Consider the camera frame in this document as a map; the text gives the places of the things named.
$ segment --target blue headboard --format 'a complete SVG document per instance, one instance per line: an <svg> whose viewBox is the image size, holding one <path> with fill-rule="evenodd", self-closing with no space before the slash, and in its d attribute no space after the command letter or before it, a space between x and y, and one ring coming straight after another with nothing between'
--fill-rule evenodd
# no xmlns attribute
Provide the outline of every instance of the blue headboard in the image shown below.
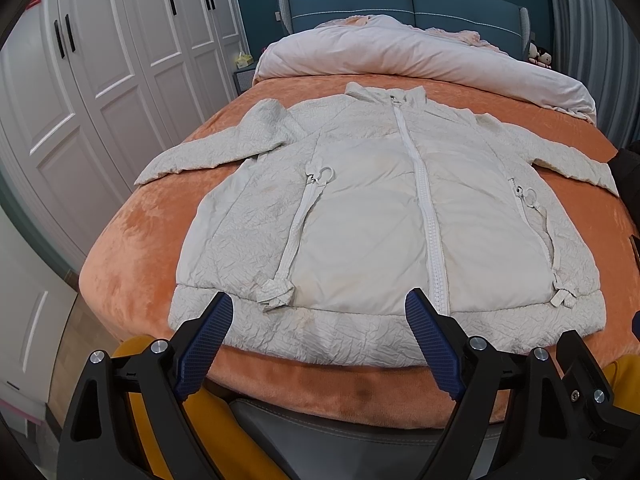
<svg viewBox="0 0 640 480"><path fill-rule="evenodd" d="M419 28L476 30L515 59L529 51L529 13L503 0L278 0L288 34L354 14L388 14Z"/></svg>

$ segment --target orange blanket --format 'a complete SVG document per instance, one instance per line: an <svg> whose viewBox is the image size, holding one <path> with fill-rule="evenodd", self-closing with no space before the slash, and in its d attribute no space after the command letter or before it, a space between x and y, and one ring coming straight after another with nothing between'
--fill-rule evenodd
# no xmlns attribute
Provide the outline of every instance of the orange blanket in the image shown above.
<svg viewBox="0 0 640 480"><path fill-rule="evenodd" d="M429 99L475 113L491 113L541 137L574 146L595 160L615 155L593 126L568 115L505 97L402 76L314 76L263 81L220 110L188 140L239 122L264 98L286 107L302 100L342 93L349 81L363 86L411 89L422 85ZM169 175L136 190L91 250L80 288L86 302L118 338L139 334L171 337L167 316L175 269L200 200L238 164ZM586 341L601 365L624 354L640 354L631 319L640 310L640 275L629 243L634 232L622 202L603 189L548 170L549 183L591 249L600 269L607 326ZM313 415L396 428L441 428L453 403L440 392L426 367L374 368L307 365L223 346L209 377L257 399ZM506 396L498 397L493 420L504 417Z"/></svg>

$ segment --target white wardrobe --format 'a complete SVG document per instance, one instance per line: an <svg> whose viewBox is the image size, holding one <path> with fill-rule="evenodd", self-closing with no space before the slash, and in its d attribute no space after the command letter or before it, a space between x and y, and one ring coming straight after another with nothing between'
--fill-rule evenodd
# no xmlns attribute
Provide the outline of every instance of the white wardrobe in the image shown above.
<svg viewBox="0 0 640 480"><path fill-rule="evenodd" d="M0 161L76 270L158 153L236 94L237 0L35 0L0 51Z"/></svg>

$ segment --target stuffed toy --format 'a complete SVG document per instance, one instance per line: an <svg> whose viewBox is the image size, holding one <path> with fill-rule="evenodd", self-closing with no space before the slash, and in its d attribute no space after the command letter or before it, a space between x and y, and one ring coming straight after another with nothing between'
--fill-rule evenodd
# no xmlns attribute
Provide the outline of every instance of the stuffed toy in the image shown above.
<svg viewBox="0 0 640 480"><path fill-rule="evenodd" d="M544 68L551 68L551 54L531 42L529 44L529 62Z"/></svg>

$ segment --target silver bolt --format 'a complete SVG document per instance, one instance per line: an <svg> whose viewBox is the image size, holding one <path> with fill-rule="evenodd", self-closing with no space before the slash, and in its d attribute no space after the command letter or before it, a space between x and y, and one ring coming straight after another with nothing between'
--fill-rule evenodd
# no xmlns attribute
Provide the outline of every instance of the silver bolt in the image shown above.
<svg viewBox="0 0 640 480"><path fill-rule="evenodd" d="M96 350L89 357L89 361L91 361L94 365L97 365L98 363L102 362L103 359L104 359L104 352L102 350Z"/></svg>
<svg viewBox="0 0 640 480"><path fill-rule="evenodd" d="M535 348L533 350L533 355L538 361L546 361L549 359L549 352L547 352L544 348Z"/></svg>
<svg viewBox="0 0 640 480"><path fill-rule="evenodd" d="M169 343L164 339L157 339L151 343L151 351L154 354L161 354L167 348L169 348Z"/></svg>
<svg viewBox="0 0 640 480"><path fill-rule="evenodd" d="M598 404L602 404L604 402L604 392L602 390L596 390L593 393L593 400L595 400Z"/></svg>
<svg viewBox="0 0 640 480"><path fill-rule="evenodd" d="M469 346L474 350L482 351L486 348L486 340L482 337L472 337L469 340Z"/></svg>

